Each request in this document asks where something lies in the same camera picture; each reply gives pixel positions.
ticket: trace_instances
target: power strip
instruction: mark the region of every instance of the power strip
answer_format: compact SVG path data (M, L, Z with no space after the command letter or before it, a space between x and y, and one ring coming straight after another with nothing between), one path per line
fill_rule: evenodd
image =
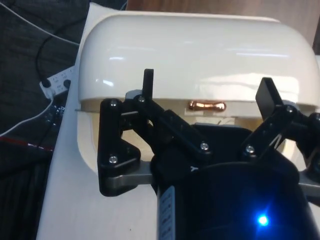
M50 99L50 97L52 96L52 93L54 96L56 96L68 90L68 88L66 88L64 85L64 81L72 80L74 68L75 66L69 67L51 77L48 77L47 79L51 84L50 87L44 87L42 82L40 82L40 88L42 89L47 99Z

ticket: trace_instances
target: glossy white surface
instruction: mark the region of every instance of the glossy white surface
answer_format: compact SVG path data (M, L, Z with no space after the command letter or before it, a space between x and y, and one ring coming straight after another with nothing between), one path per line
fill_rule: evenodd
M90 29L109 12L90 4L79 55ZM152 188L139 186L118 197L104 197L97 175L80 154L75 111L78 82L76 71L50 167L37 240L155 240L157 201ZM319 208L311 208L320 226Z
M319 69L306 40L272 19L109 11L81 53L79 100L123 97L153 68L154 97L254 101L262 77L283 99L316 105Z

